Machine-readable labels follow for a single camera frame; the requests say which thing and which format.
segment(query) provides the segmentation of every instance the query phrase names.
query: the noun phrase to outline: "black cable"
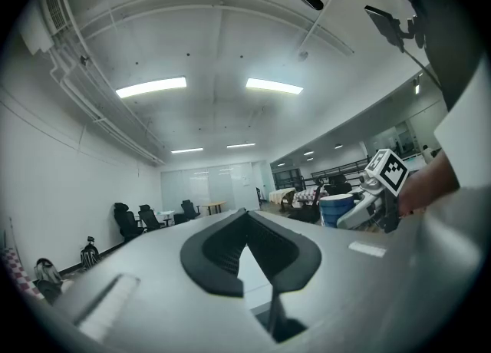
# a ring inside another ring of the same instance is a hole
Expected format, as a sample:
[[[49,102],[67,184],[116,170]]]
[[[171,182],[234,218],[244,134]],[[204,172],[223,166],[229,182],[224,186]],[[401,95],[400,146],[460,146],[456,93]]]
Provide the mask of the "black cable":
[[[411,57],[411,58],[413,59],[413,61],[414,61],[414,62],[415,62],[415,63],[416,63],[416,64],[417,64],[417,65],[418,65],[418,66],[419,66],[421,69],[423,69],[424,73],[426,73],[426,74],[427,74],[427,75],[430,77],[430,79],[432,80],[432,82],[433,82],[433,83],[434,83],[434,84],[435,84],[435,85],[436,85],[436,86],[437,86],[437,87],[440,89],[440,91],[442,91],[442,92],[443,92],[443,90],[442,90],[442,86],[441,86],[440,82],[437,80],[437,78],[435,78],[435,77],[433,76],[433,74],[432,74],[430,71],[428,71],[428,70],[427,70],[427,69],[424,67],[424,65],[423,65],[423,64],[421,64],[421,63],[420,63],[420,62],[419,62],[419,61],[418,61],[418,60],[417,60],[417,59],[416,59],[416,58],[415,58],[413,55],[411,55],[411,53],[410,53],[409,51],[407,51],[407,50],[406,50],[406,48],[404,48],[404,53],[406,53],[406,54],[407,54],[409,57]]]

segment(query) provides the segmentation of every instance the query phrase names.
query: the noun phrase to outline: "backpack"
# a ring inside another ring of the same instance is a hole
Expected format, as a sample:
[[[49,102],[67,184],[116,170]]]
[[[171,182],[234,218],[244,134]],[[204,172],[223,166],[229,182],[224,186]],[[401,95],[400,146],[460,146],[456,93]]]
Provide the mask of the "backpack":
[[[34,267],[35,275],[38,281],[47,281],[54,285],[61,285],[63,280],[60,277],[56,267],[48,259],[41,258],[36,262]]]
[[[80,259],[85,270],[91,269],[101,260],[99,251],[97,251],[97,248],[92,244],[94,242],[94,237],[87,237],[87,241],[89,243],[80,252]]]

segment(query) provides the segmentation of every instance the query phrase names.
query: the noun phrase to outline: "rectangular light panel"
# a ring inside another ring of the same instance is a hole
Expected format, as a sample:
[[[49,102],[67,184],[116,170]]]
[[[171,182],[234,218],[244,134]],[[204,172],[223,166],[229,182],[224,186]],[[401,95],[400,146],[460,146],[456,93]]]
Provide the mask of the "rectangular light panel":
[[[173,88],[186,88],[186,86],[186,78],[165,79],[121,88],[120,90],[116,91],[116,94],[118,94],[120,98],[128,98],[138,94],[145,94],[147,92],[170,90]]]
[[[250,146],[255,146],[255,143],[236,144],[235,146],[227,146],[227,148],[250,147]]]
[[[288,92],[290,94],[298,95],[302,92],[302,87],[292,86],[290,84],[277,83],[275,81],[259,80],[259,79],[248,79],[247,88],[254,88],[256,90],[270,90],[270,91],[281,91]]]
[[[189,150],[176,150],[176,151],[171,151],[171,153],[194,153],[196,151],[203,151],[202,148],[191,148]]]

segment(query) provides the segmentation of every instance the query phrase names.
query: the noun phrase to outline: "white label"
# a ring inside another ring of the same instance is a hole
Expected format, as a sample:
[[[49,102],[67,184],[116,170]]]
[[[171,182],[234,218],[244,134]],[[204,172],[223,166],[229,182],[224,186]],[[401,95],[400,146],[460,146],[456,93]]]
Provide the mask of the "white label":
[[[385,248],[381,248],[380,246],[371,246],[358,241],[352,242],[348,248],[366,255],[376,256],[378,258],[384,257],[385,252],[387,251]]]

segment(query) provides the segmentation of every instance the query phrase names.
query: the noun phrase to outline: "wooden table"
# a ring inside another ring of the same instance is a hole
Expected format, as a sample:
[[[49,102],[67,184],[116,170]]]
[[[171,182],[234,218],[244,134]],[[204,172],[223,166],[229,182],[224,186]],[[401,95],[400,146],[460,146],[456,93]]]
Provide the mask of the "wooden table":
[[[215,214],[222,212],[222,205],[227,202],[214,202],[210,204],[203,204],[202,207],[206,207],[208,209],[208,215],[212,215],[212,207],[215,207]]]

